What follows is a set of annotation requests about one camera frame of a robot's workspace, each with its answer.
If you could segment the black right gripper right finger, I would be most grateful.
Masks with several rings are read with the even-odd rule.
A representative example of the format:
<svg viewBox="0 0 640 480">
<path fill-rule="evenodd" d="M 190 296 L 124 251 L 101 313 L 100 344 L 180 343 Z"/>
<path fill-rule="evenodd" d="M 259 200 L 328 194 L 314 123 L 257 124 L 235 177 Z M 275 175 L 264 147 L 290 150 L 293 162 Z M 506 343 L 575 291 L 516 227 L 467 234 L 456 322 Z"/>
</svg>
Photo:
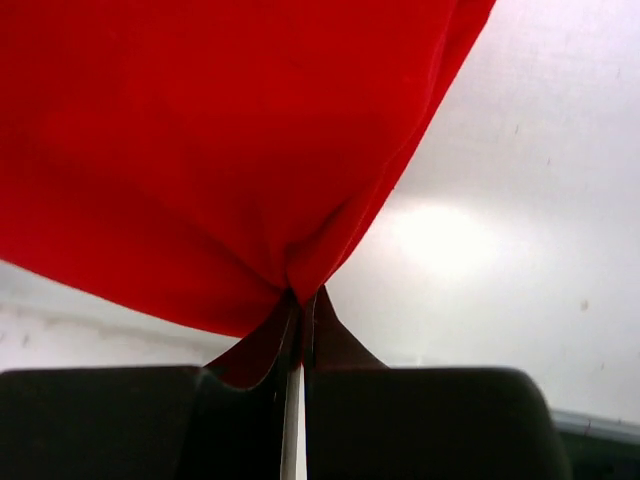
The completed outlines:
<svg viewBox="0 0 640 480">
<path fill-rule="evenodd" d="M 311 479 L 568 479 L 545 399 L 510 368 L 392 368 L 319 290 L 304 314 Z"/>
</svg>

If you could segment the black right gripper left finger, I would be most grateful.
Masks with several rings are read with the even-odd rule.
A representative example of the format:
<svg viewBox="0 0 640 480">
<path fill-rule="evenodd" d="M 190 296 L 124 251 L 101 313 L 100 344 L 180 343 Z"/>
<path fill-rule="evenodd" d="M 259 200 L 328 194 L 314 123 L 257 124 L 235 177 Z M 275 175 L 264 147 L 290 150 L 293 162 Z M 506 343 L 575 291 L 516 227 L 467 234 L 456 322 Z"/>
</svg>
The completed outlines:
<svg viewBox="0 0 640 480">
<path fill-rule="evenodd" d="M 300 309 L 204 366 L 13 370 L 1 376 L 5 479 L 277 479 Z"/>
</svg>

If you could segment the red t-shirt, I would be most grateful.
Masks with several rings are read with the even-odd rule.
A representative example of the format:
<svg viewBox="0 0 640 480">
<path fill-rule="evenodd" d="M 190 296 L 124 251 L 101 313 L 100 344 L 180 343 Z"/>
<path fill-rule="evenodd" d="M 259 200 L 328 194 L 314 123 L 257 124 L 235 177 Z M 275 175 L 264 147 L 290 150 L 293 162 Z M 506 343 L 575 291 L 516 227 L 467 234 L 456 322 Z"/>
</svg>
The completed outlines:
<svg viewBox="0 0 640 480">
<path fill-rule="evenodd" d="M 1 257 L 242 337 L 348 259 L 489 1 L 5 1 Z"/>
</svg>

